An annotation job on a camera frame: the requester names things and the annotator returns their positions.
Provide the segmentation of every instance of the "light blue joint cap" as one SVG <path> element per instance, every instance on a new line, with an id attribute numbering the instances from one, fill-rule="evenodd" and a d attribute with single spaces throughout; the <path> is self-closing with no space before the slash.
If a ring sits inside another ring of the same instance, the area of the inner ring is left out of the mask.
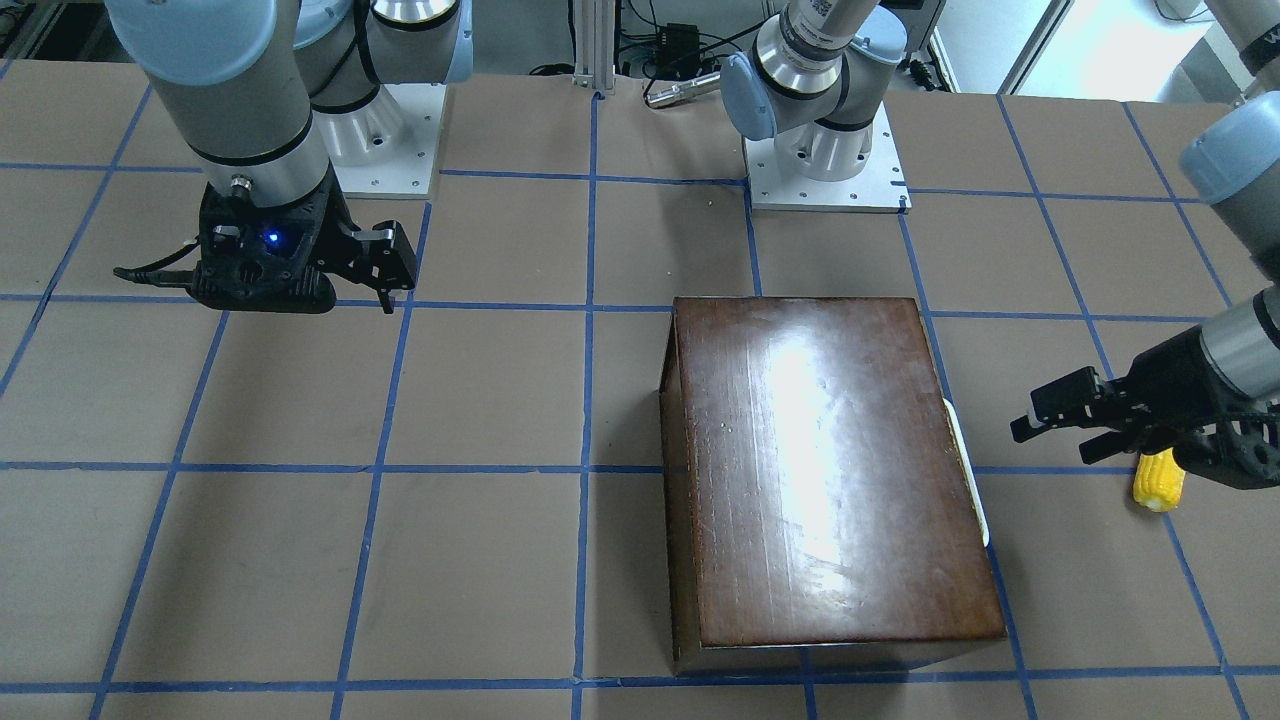
<path id="1" fill-rule="evenodd" d="M 850 45 L 877 63 L 896 65 L 906 56 L 906 26 L 892 12 L 877 5 Z"/>
<path id="2" fill-rule="evenodd" d="M 293 33 L 293 49 L 302 50 L 325 35 L 351 12 L 352 0 L 302 0 L 298 8 L 298 29 Z"/>
<path id="3" fill-rule="evenodd" d="M 1244 104 L 1192 141 L 1178 164 L 1210 205 L 1231 197 L 1280 160 L 1280 91 Z"/>
<path id="4" fill-rule="evenodd" d="M 188 86 L 227 82 L 253 67 L 276 23 L 268 0 L 106 0 L 106 9 L 142 69 Z"/>
<path id="5" fill-rule="evenodd" d="M 458 8 L 458 40 L 453 45 L 453 60 L 449 63 L 449 72 L 444 74 L 444 82 L 466 82 L 475 69 L 475 49 L 471 38 L 471 0 L 461 0 Z"/>
<path id="6" fill-rule="evenodd" d="M 778 120 L 764 81 L 744 53 L 733 53 L 721 69 L 721 100 L 728 119 L 748 140 L 768 140 L 778 135 Z"/>

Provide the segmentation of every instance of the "brown wooden box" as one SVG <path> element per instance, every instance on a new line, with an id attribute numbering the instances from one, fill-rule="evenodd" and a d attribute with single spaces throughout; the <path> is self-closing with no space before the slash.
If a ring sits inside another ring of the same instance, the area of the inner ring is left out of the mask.
<path id="1" fill-rule="evenodd" d="M 676 299 L 660 398 L 677 673 L 1005 638 L 914 300 Z"/>

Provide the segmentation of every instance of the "white object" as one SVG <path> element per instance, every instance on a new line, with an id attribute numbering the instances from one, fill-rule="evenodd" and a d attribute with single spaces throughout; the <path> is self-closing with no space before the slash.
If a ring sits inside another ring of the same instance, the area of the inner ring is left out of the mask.
<path id="1" fill-rule="evenodd" d="M 347 197 L 430 200 L 444 115 L 444 85 L 387 85 L 404 111 L 412 136 L 403 149 L 381 161 L 338 165 L 338 183 Z"/>
<path id="2" fill-rule="evenodd" d="M 951 418 L 951 432 L 956 436 L 956 450 L 960 451 L 960 462 L 964 465 L 964 477 L 969 482 L 969 495 L 973 496 L 973 510 L 978 514 L 978 527 L 982 528 L 982 546 L 991 546 L 991 530 L 987 529 L 987 512 L 982 509 L 982 496 L 978 495 L 978 480 L 973 477 L 973 465 L 969 462 L 969 450 L 964 445 L 964 433 L 960 432 L 960 418 L 951 401 L 942 398 L 947 406 L 947 415 Z"/>
<path id="3" fill-rule="evenodd" d="M 778 159 L 776 147 L 790 147 L 797 127 L 772 140 L 742 140 L 751 183 L 751 206 L 759 210 L 824 210 L 850 213 L 897 213 L 911 208 L 902 161 L 890 129 L 884 105 L 876 111 L 870 155 L 863 170 L 840 182 L 805 177 L 791 163 Z"/>

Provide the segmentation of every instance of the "yellow corn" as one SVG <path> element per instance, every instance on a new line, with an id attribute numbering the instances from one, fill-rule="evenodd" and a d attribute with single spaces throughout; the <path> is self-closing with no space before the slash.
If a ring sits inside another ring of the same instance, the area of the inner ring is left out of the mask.
<path id="1" fill-rule="evenodd" d="M 1187 473 L 1174 461 L 1174 451 L 1143 455 L 1133 478 L 1133 500 L 1152 512 L 1169 512 L 1183 497 Z"/>

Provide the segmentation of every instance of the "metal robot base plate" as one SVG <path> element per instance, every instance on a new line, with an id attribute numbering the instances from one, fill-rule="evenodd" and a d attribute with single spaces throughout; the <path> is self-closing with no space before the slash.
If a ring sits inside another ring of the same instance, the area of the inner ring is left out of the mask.
<path id="1" fill-rule="evenodd" d="M 744 140 L 742 145 L 751 182 L 751 206 L 755 209 L 899 213 L 911 208 L 902 161 L 897 156 L 897 145 L 883 104 L 876 113 L 876 140 L 867 165 L 861 173 L 846 181 L 815 181 L 778 163 L 772 138 Z"/>
<path id="2" fill-rule="evenodd" d="M 334 165 L 343 195 L 430 200 L 444 119 L 444 85 L 388 85 L 413 135 L 392 159 L 371 165 Z"/>

